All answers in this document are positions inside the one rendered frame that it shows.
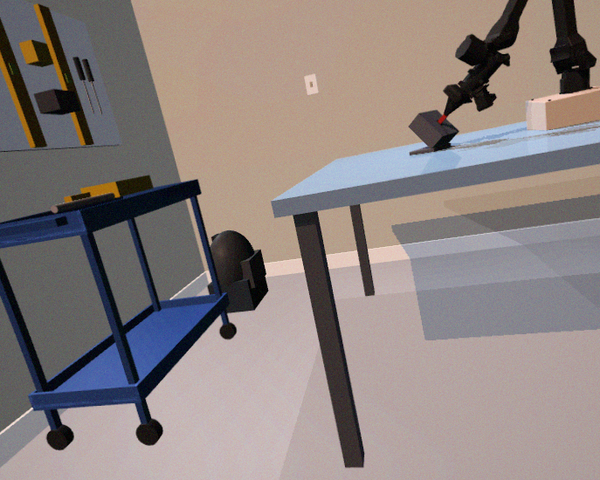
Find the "dark red peg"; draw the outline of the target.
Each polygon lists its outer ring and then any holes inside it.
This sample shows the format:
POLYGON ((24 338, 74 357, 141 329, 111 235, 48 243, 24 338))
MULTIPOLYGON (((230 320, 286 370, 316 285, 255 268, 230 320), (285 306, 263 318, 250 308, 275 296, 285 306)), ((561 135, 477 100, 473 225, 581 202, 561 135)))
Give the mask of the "dark red peg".
POLYGON ((444 122, 444 120, 446 119, 446 117, 450 114, 451 112, 449 112, 447 115, 443 114, 440 118, 440 120, 438 121, 440 124, 442 124, 444 122))

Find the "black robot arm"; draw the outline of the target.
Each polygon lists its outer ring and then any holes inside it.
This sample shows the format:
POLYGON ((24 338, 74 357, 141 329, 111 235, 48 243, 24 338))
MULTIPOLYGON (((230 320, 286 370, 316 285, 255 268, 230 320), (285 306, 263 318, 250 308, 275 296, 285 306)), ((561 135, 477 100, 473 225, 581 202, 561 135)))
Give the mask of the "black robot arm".
MULTIPOLYGON (((455 57, 466 62, 490 78, 501 64, 510 66, 509 54, 497 51, 505 50, 516 41, 520 18, 528 0, 509 0, 502 17, 487 33, 484 41, 473 34, 466 36, 455 52, 455 57)), ((596 66, 597 58, 587 50, 586 40, 577 32, 574 0, 552 0, 556 33, 556 44, 550 48, 551 63, 557 74, 562 74, 559 94, 577 93, 593 88, 590 86, 590 68, 596 66), (572 69, 572 66, 577 66, 572 69)), ((471 92, 478 112, 493 105, 495 93, 489 93, 487 87, 471 92)))

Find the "grey sloped panel with hole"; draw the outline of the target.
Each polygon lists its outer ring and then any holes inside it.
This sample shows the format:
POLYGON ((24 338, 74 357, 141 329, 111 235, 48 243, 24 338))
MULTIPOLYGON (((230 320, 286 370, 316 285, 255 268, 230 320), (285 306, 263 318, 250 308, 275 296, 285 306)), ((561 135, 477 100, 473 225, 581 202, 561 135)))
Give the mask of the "grey sloped panel with hole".
POLYGON ((431 110, 419 113, 410 123, 409 128, 428 146, 410 151, 410 155, 435 152, 452 146, 449 142, 459 131, 448 119, 440 124, 438 121, 442 115, 438 110, 431 110))

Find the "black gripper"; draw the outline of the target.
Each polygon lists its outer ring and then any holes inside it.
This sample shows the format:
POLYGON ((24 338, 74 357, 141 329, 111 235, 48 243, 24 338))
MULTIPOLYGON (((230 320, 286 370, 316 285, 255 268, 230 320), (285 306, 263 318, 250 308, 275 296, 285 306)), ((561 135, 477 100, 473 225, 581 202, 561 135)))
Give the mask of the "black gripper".
POLYGON ((464 104, 472 103, 468 95, 489 82, 489 78, 480 73, 475 66, 467 73, 466 77, 458 82, 460 87, 457 84, 445 86, 443 93, 448 96, 444 111, 445 115, 449 112, 452 113, 464 104))

